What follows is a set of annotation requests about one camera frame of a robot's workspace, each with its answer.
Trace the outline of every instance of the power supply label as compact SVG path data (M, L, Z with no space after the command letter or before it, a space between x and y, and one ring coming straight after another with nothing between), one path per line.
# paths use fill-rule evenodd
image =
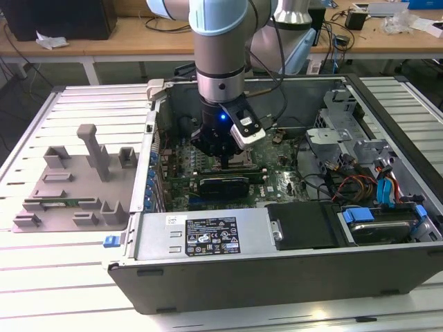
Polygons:
M187 256L239 254L237 219L186 220Z

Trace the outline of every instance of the circuit board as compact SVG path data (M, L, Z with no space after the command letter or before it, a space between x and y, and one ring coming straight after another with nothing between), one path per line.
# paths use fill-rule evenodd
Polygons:
M163 178L168 189L166 210L261 208L270 203L308 201L309 196L298 182L293 166L296 144L296 140L276 140L275 134L269 133L252 149L234 156L229 162L229 170L224 171L215 157L206 156L188 140L177 142L161 154ZM247 197L211 201L200 197L202 179L239 176L250 180Z

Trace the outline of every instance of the white cable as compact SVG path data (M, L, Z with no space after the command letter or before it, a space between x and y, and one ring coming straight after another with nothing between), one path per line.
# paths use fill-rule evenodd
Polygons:
M39 71L40 70L40 67L42 66L42 64L39 64L39 66L37 67L37 71ZM35 73L34 73L34 78L33 78L33 80L30 82L30 86L29 86L29 94L32 96L32 94L33 94L33 84L34 84L34 81L35 81L35 78L37 77L37 71L35 71Z

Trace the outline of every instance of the slatted aluminum table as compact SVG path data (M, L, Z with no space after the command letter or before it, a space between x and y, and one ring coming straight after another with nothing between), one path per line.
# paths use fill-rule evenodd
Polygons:
M436 108L407 82L364 82L442 173L443 121ZM102 247L112 233L12 233L12 219L45 167L47 147L65 145L70 154L87 154L75 134L78 125L94 123L98 142L110 153L128 145L140 151L148 112L145 90L141 84L52 93L0 169L1 332L443 329L443 273L408 295L145 316L133 309L103 268L103 262L122 254L123 247Z

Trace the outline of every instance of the computer case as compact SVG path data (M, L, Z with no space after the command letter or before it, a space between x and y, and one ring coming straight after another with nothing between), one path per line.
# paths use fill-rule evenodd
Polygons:
M113 0L0 0L9 28L21 42L35 31L67 39L108 39L117 24Z
M313 46L317 46L318 38L320 38L321 26L325 20L326 7L320 0L311 0L309 3L308 13L312 18L311 28L316 31Z

